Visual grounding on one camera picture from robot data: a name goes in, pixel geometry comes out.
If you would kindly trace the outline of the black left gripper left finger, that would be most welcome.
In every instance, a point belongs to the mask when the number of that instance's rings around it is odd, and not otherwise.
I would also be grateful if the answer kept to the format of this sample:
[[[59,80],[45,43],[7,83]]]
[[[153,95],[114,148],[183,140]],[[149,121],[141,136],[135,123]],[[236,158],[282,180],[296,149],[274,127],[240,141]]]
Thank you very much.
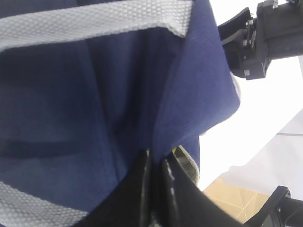
[[[75,227],[147,227],[150,222],[151,156],[139,152],[114,191]]]

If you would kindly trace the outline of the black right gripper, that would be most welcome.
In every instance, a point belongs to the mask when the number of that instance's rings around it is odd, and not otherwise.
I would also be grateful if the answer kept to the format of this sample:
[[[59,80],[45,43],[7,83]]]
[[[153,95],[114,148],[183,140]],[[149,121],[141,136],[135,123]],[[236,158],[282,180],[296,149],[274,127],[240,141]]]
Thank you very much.
[[[248,21],[250,9],[218,26],[221,43],[230,71],[247,80],[266,77],[272,60],[303,54],[303,2],[288,0],[279,5],[276,0],[258,4],[256,36],[252,57],[248,57]]]

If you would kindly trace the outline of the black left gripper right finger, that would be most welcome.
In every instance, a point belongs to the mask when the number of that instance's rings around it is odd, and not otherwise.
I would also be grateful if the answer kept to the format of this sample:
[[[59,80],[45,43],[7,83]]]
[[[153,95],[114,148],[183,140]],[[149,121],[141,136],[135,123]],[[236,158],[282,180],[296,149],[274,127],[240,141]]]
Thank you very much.
[[[161,161],[158,173],[158,214],[163,227],[243,226],[197,188],[173,153]]]

